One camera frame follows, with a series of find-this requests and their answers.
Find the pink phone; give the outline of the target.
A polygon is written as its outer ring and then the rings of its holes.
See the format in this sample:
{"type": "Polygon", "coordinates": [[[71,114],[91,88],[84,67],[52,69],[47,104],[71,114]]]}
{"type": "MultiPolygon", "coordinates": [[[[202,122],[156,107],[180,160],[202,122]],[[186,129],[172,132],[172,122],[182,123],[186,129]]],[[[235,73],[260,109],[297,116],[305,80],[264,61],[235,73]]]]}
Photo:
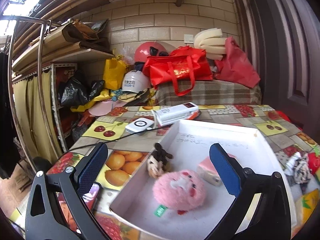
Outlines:
{"type": "Polygon", "coordinates": [[[82,196],[83,201],[90,211],[93,211],[101,191],[99,183],[93,183],[90,191],[82,196]]]}

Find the black white patterned cloth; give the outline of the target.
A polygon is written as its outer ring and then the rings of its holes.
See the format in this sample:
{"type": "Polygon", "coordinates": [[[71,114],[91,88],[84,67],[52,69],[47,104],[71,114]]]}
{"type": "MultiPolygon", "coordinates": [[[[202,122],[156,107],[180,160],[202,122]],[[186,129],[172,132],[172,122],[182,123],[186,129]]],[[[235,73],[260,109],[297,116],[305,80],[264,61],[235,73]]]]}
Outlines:
{"type": "Polygon", "coordinates": [[[306,154],[301,155],[300,152],[296,152],[285,164],[285,175],[293,179],[296,184],[308,183],[311,179],[308,160],[309,159],[306,154]]]}

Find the pink white cake sponge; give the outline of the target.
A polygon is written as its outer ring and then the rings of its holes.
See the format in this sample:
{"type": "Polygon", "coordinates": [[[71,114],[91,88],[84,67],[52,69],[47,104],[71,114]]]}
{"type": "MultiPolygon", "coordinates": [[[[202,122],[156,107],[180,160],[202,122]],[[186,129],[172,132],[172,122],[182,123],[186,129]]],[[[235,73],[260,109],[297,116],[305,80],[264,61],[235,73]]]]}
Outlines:
{"type": "Polygon", "coordinates": [[[205,157],[196,168],[196,172],[198,175],[210,183],[213,186],[221,186],[223,184],[222,179],[217,172],[215,166],[211,162],[209,156],[205,157]]]}

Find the black plastic bag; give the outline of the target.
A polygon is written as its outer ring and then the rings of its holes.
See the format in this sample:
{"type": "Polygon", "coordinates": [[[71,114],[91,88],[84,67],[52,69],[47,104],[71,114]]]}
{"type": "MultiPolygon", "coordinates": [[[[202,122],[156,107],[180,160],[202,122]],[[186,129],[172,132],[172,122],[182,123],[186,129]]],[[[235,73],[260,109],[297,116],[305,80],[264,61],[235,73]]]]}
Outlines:
{"type": "Polygon", "coordinates": [[[60,97],[60,105],[65,107],[84,106],[100,94],[104,85],[104,80],[97,80],[89,86],[82,76],[73,76],[66,82],[60,97]]]}

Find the pink fluffy plush toy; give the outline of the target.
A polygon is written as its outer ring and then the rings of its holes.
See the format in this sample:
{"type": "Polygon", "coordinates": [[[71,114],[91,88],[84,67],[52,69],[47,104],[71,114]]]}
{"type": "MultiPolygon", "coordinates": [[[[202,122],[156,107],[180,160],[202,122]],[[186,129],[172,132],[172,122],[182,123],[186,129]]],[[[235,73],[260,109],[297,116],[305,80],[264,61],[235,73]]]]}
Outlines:
{"type": "Polygon", "coordinates": [[[207,196],[203,179],[192,170],[162,175],[155,181],[152,192],[158,204],[179,215],[201,207],[207,196]]]}

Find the yellow curtain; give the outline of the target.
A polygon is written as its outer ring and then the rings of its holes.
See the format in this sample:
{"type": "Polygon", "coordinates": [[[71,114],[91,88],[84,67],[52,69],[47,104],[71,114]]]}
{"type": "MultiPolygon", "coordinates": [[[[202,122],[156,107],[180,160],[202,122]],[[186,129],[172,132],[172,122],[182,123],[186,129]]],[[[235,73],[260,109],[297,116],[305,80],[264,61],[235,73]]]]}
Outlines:
{"type": "Polygon", "coordinates": [[[51,104],[51,71],[42,73],[43,96],[50,131],[56,150],[50,144],[44,124],[39,97],[38,78],[23,80],[13,85],[16,113],[21,126],[23,140],[29,154],[42,157],[51,163],[57,161],[62,154],[57,136],[54,131],[51,104]]]}

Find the white long device box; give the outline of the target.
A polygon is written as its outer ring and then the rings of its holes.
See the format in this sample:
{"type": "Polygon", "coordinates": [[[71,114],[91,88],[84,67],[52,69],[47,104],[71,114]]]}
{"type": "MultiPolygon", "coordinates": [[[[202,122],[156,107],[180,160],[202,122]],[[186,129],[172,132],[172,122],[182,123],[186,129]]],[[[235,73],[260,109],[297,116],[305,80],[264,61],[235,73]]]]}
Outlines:
{"type": "Polygon", "coordinates": [[[199,107],[192,102],[183,103],[159,110],[152,110],[151,113],[156,124],[161,127],[172,125],[179,120],[189,119],[199,114],[199,107]]]}

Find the white helmet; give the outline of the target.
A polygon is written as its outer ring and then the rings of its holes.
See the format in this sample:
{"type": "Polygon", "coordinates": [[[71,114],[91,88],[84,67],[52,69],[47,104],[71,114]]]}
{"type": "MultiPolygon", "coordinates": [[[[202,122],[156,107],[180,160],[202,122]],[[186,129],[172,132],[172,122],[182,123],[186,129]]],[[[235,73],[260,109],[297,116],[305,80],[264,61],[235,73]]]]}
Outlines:
{"type": "Polygon", "coordinates": [[[132,70],[125,74],[122,83],[122,91],[139,93],[151,87],[150,79],[141,71],[132,70]]]}

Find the wooden shelf unit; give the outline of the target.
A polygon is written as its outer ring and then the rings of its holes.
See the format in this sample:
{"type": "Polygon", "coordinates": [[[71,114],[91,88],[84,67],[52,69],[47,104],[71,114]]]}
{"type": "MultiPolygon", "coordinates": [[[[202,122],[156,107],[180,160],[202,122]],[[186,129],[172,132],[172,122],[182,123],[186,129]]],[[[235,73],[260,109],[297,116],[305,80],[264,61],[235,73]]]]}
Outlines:
{"type": "Polygon", "coordinates": [[[113,54],[109,50],[108,38],[102,37],[108,20],[97,22],[66,23],[53,29],[43,39],[42,68],[48,67],[51,71],[52,115],[55,121],[56,137],[61,150],[67,151],[66,138],[71,129],[63,130],[60,118],[58,88],[60,81],[56,78],[56,69],[63,67],[67,70],[77,70],[78,62],[88,62],[110,58],[113,54]]]}

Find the plaid covered bench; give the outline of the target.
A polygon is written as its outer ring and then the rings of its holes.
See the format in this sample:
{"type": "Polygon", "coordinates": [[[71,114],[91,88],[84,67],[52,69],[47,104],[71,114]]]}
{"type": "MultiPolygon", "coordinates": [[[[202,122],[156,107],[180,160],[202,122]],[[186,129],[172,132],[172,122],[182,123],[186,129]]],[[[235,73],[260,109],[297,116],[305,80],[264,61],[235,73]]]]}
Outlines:
{"type": "Polygon", "coordinates": [[[171,83],[159,85],[154,96],[154,105],[174,106],[185,102],[196,105],[232,105],[260,104],[261,89],[258,85],[248,88],[238,83],[227,81],[196,81],[191,92],[184,96],[176,96],[171,83]]]}

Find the dark red fabric bag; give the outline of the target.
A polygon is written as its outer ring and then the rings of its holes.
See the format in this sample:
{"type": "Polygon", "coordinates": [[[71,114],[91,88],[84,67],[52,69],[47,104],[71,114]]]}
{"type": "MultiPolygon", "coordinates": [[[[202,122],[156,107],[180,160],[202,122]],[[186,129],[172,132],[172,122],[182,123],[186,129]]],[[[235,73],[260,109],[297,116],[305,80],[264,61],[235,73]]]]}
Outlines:
{"type": "Polygon", "coordinates": [[[254,88],[259,83],[260,76],[250,63],[247,54],[241,50],[232,37],[226,39],[225,49],[226,54],[222,60],[214,61],[217,67],[214,78],[254,88]]]}

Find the red tote bag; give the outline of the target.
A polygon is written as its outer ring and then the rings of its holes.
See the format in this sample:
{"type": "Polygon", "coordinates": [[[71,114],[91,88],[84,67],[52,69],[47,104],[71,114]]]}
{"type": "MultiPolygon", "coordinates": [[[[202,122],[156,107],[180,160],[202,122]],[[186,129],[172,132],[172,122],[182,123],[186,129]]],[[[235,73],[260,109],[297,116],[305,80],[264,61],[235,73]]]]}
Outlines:
{"type": "Polygon", "coordinates": [[[191,92],[198,80],[213,80],[206,51],[190,46],[179,47],[168,56],[149,56],[143,74],[155,88],[163,83],[172,83],[177,96],[191,92]]]}

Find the metal clothes rack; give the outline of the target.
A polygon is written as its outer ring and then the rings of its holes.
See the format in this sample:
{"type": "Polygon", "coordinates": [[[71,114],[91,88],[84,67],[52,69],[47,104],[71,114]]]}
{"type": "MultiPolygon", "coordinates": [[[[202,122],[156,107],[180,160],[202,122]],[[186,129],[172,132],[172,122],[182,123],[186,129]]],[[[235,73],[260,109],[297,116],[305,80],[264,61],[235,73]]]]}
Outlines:
{"type": "Polygon", "coordinates": [[[42,51],[44,38],[50,28],[48,21],[27,16],[9,16],[10,21],[15,20],[13,38],[9,46],[9,70],[12,75],[14,41],[21,22],[38,23],[41,25],[39,46],[37,49],[37,72],[36,76],[17,83],[8,78],[9,82],[9,102],[12,117],[16,127],[18,139],[22,145],[22,150],[26,159],[34,172],[37,172],[35,161],[57,160],[60,150],[58,142],[53,134],[53,121],[50,110],[50,80],[47,73],[42,72],[42,51]]]}

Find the cream foam pile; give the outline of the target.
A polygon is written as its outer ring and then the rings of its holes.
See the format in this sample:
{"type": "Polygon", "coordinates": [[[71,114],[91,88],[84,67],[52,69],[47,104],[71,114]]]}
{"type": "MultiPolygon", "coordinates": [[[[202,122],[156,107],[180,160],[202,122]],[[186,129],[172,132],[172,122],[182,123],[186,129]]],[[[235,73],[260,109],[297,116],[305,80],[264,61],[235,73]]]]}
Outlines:
{"type": "Polygon", "coordinates": [[[194,36],[194,47],[205,50],[206,58],[211,60],[222,60],[226,55],[226,38],[222,36],[219,28],[206,29],[194,36]]]}

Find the dark wooden door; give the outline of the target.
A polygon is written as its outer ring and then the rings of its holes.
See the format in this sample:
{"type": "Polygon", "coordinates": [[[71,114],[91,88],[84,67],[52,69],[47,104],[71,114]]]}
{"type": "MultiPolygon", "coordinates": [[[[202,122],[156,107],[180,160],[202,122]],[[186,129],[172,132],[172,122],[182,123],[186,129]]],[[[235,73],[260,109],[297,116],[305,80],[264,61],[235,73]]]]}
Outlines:
{"type": "Polygon", "coordinates": [[[319,139],[319,18],[309,0],[235,0],[263,103],[319,139]]]}

